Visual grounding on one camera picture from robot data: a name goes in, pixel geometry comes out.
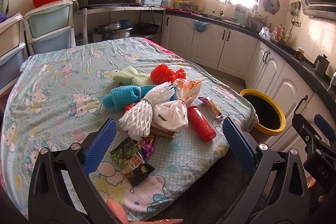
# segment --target green sponge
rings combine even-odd
[[[138,73],[133,67],[126,67],[113,76],[113,81],[123,83],[124,85],[152,85],[152,80],[149,74]]]

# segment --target light blue bedsheet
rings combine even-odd
[[[9,197],[27,216],[28,190],[38,151],[67,149],[97,131],[108,118],[116,121],[123,111],[106,109],[102,98],[117,87],[115,72],[133,66],[150,73],[165,63],[186,71],[188,79],[201,79],[199,96],[210,96],[224,116],[230,116],[244,130],[255,125],[252,105],[230,87],[214,79],[194,63],[169,55],[141,38],[124,38],[38,54],[24,64],[24,71],[12,90],[1,131],[1,168]],[[170,205],[223,157],[229,145],[221,124],[201,102],[198,105],[217,136],[204,143],[192,125],[176,132],[175,138],[157,136],[149,163],[150,176],[132,188],[113,162],[109,152],[127,134],[118,127],[98,170],[90,175],[101,196],[120,203],[130,221],[147,220]],[[67,173],[66,185],[77,209],[84,209],[74,194]]]

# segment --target red bottle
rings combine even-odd
[[[193,124],[197,133],[204,142],[211,141],[216,137],[216,132],[209,125],[197,106],[188,107],[188,120]]]

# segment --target metal screw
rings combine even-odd
[[[266,145],[266,144],[264,144],[264,143],[261,143],[260,145],[259,145],[259,148],[261,149],[261,150],[267,150],[268,149],[268,146]]]
[[[297,155],[297,150],[296,149],[292,148],[290,151],[293,155]]]
[[[43,147],[43,148],[41,148],[41,150],[40,150],[40,153],[43,155],[43,154],[45,154],[45,153],[47,153],[48,152],[48,148],[46,148],[46,147]]]
[[[79,143],[73,143],[73,144],[71,145],[71,149],[72,149],[72,150],[77,150],[80,146],[81,146],[81,145],[80,145]]]

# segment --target white kitchen cabinet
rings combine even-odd
[[[253,89],[269,95],[286,61],[272,49],[268,49],[264,60],[263,68]]]
[[[320,97],[315,93],[305,110],[302,112],[302,115],[310,122],[310,124],[312,124],[314,128],[317,128],[317,126],[314,124],[314,117],[316,114],[321,114],[322,117],[330,124],[330,126],[336,129],[336,124],[332,116],[321,101]],[[323,134],[320,135],[322,140],[329,144],[327,138]],[[275,145],[273,145],[272,150],[287,152],[290,148],[295,148],[299,152],[302,163],[304,163],[307,160],[305,146],[306,144],[301,139],[299,134],[293,127],[290,127],[287,133],[284,134]]]
[[[255,48],[251,63],[245,75],[245,83],[247,89],[253,89],[259,75],[263,69],[264,62],[263,58],[265,57],[265,52],[268,52],[269,47],[266,46],[261,41],[258,41],[257,46]]]
[[[204,32],[195,30],[189,60],[217,69],[227,35],[227,28],[208,24]]]
[[[258,39],[228,29],[217,70],[244,79]]]
[[[300,100],[308,95],[307,100],[303,101],[297,110],[301,113],[313,97],[313,91],[298,73],[286,63],[276,81],[269,97],[271,97],[281,108],[286,118],[286,127],[278,136],[272,136],[268,139],[267,144],[272,146],[278,139],[287,133],[292,126],[294,109]]]
[[[163,47],[184,59],[189,59],[194,24],[191,18],[166,15]]]

